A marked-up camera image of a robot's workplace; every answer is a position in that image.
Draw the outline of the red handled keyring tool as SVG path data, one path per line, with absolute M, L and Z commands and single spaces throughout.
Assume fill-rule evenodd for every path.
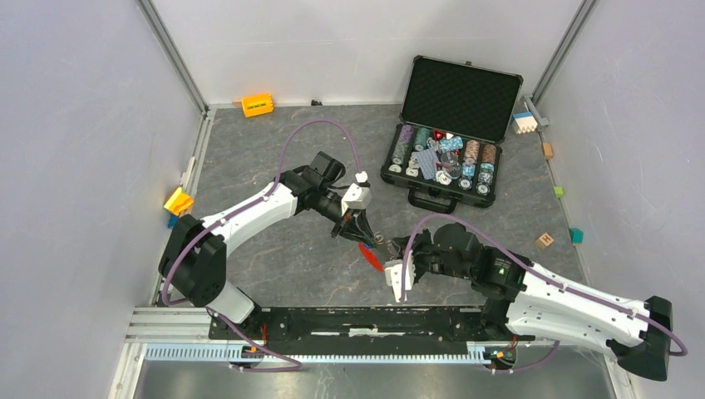
M 362 256 L 378 272 L 384 271 L 384 264 L 389 260 L 387 245 L 381 234 L 376 234 L 372 244 L 359 243 L 358 248 Z

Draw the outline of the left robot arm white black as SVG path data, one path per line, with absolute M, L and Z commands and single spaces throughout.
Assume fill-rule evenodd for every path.
M 366 212 L 372 198 L 368 174 L 359 171 L 350 185 L 337 187 L 344 172 L 341 162 L 320 151 L 310 165 L 284 171 L 239 204 L 203 219 L 179 217 L 158 266 L 165 286 L 191 305 L 227 317 L 239 337 L 254 337 L 261 328 L 256 304 L 226 277 L 226 261 L 241 244 L 312 210 L 332 222 L 333 237 L 374 245 Z

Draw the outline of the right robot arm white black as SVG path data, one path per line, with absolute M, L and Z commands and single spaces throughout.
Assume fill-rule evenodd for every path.
M 639 377 L 668 378 L 673 307 L 664 298 L 623 298 L 576 283 L 481 243 L 459 223 L 394 238 L 390 247 L 388 276 L 396 297 L 426 273 L 466 280 L 486 300 L 480 326 L 491 339 L 525 336 L 571 343 L 601 352 Z

